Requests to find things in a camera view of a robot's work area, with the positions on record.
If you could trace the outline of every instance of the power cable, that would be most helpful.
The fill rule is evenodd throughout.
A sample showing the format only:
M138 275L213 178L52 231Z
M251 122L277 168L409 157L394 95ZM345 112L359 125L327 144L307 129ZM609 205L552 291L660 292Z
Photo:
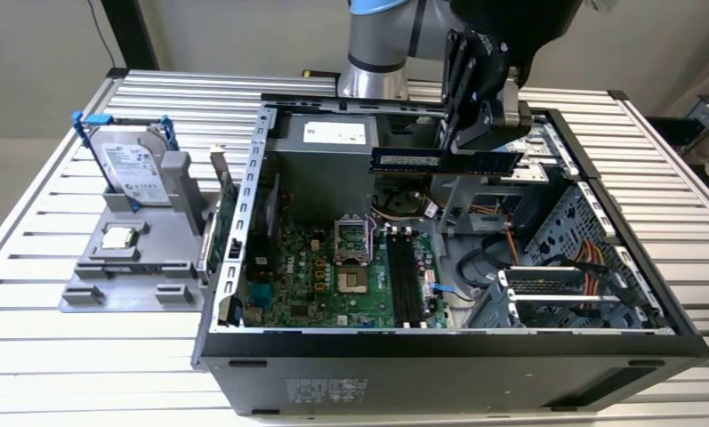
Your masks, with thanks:
M95 8L92 7L92 0L87 0L88 6L91 7L92 23L95 24L95 31L98 32L98 37L102 39L103 47L106 48L106 53L108 53L108 59L113 60L113 67L117 68L117 61L114 60L113 50L108 48L106 43L106 38L103 38L102 28L98 25L98 17L95 16Z

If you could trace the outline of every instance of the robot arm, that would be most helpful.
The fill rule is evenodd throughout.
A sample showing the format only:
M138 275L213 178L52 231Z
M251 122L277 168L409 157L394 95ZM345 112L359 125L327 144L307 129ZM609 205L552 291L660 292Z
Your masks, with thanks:
M451 0L463 23L446 35L441 146L455 154L492 151L532 130L518 89L533 56L565 34L580 0Z
M338 95L406 99L407 56L438 60L443 51L441 147L455 154L496 149L530 130L518 88L528 80L533 56L565 33L580 4L581 0L351 0L349 69L338 80Z

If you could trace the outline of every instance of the ram slot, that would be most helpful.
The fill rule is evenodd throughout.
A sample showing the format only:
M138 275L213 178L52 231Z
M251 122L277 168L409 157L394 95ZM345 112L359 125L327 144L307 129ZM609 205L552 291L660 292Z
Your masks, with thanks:
M386 250L395 325L409 324L410 327L419 327L423 320L423 302L411 237L402 234L390 235L386 238Z

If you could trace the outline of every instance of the label sticker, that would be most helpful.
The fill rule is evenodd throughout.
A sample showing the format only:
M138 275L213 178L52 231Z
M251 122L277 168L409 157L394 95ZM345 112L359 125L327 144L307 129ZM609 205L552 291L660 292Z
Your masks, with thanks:
M125 194L138 203L169 203L157 163L146 147L103 144L103 151Z
M438 157L381 156L381 165L438 166Z
M286 378L287 399L293 403L361 403L367 378Z
M365 145L363 123L307 122L305 142Z
M438 205L434 202L429 202L427 207L425 209L425 216L433 219L435 217L437 212Z

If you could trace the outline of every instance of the motherboard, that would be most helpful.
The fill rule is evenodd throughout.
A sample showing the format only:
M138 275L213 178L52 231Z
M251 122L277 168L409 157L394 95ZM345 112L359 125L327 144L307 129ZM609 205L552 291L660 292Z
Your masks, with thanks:
M414 327L446 327L441 295L430 294L426 282L438 280L427 236L410 239L411 250L406 253L413 259L407 268L414 270L417 280L402 283L409 286L407 295L402 296L393 288L387 233L365 230L369 235L358 237L350 227L283 229L274 283L254 283L250 289L247 326L403 327L399 307L403 298L413 298L419 304L419 321ZM337 261L337 232L347 249L369 247L367 262Z

